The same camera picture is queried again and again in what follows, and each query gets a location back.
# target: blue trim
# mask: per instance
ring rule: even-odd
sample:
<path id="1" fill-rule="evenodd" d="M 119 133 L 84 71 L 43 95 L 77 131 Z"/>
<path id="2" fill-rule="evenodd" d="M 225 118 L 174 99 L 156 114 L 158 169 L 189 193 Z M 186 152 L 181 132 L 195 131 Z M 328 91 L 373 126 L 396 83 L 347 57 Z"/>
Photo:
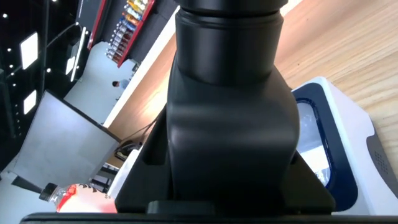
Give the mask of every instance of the blue trim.
<path id="1" fill-rule="evenodd" d="M 323 147 L 330 163 L 330 180 L 326 188 L 335 198 L 335 212 L 347 210 L 356 202 L 358 187 L 325 92 L 321 85 L 310 83 L 293 91 L 293 94 L 296 101 L 309 103 L 314 110 Z"/>

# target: red shelf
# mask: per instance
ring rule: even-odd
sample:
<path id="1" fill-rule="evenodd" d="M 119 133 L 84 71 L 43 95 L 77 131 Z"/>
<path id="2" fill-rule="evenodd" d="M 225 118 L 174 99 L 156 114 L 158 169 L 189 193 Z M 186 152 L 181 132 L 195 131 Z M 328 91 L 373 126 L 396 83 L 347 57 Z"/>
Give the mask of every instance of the red shelf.
<path id="1" fill-rule="evenodd" d="M 145 9 L 145 11 L 144 11 L 144 13 L 142 15 L 142 19 L 141 19 L 141 21 L 138 22 L 138 25 L 136 26 L 136 30 L 132 34 L 132 37 L 129 40 L 129 43 L 127 44 L 127 47 L 126 47 L 125 51 L 123 52 L 122 57 L 120 58 L 120 61 L 118 63 L 118 68 L 120 68 L 120 66 L 123 64 L 124 60 L 126 59 L 127 54 L 129 53 L 132 44 L 134 43 L 135 39 L 137 38 L 138 33 L 141 30 L 141 28 L 142 28 L 142 25 L 144 25 L 145 20 L 147 19 L 148 15 L 149 15 L 149 12 L 152 9 L 152 6 L 154 5 L 154 3 L 155 3 L 155 0 L 149 0 L 148 1 L 147 7 L 146 7 L 146 9 Z"/>
<path id="2" fill-rule="evenodd" d="M 92 33 L 90 35 L 90 39 L 88 41 L 88 46 L 87 46 L 88 50 L 91 50 L 91 48 L 93 47 L 95 35 L 97 33 L 97 30 L 98 30 L 98 24 L 100 23 L 102 13 L 104 12 L 105 3 L 106 3 L 106 0 L 102 0 L 101 1 L 101 5 L 99 5 L 99 11 L 98 11 L 97 17 L 95 19 L 94 28 L 93 28 L 93 31 L 92 31 Z"/>

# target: person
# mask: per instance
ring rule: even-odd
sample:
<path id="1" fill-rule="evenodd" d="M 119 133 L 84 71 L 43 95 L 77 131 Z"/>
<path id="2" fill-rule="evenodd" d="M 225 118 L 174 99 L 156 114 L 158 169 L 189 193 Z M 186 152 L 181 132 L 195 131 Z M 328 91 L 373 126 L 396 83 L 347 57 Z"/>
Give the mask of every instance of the person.
<path id="1" fill-rule="evenodd" d="M 112 82 L 112 86 L 113 87 L 120 87 L 123 90 L 125 90 L 127 88 L 127 86 L 129 85 L 129 82 L 130 81 L 126 80 L 126 79 L 123 79 L 123 80 L 120 80 L 120 81 L 113 81 Z"/>

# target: wooden table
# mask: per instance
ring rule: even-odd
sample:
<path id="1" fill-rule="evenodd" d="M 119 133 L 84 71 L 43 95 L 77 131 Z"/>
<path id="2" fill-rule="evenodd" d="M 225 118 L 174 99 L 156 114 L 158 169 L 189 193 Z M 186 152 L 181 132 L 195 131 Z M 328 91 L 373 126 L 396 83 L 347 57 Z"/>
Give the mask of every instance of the wooden table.
<path id="1" fill-rule="evenodd" d="M 285 16 L 275 64 L 295 88 L 329 79 L 371 116 L 398 176 L 398 1 L 304 0 Z M 150 123 L 167 94 L 175 38 L 117 115 L 119 138 Z"/>

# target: white machine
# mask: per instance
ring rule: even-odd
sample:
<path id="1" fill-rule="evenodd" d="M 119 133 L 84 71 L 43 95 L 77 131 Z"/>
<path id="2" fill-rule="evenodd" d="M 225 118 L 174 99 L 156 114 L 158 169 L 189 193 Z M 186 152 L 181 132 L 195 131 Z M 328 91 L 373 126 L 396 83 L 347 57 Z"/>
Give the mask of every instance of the white machine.
<path id="1" fill-rule="evenodd" d="M 369 115 L 318 77 L 293 91 L 297 150 L 336 200 L 334 215 L 398 215 L 398 182 Z"/>

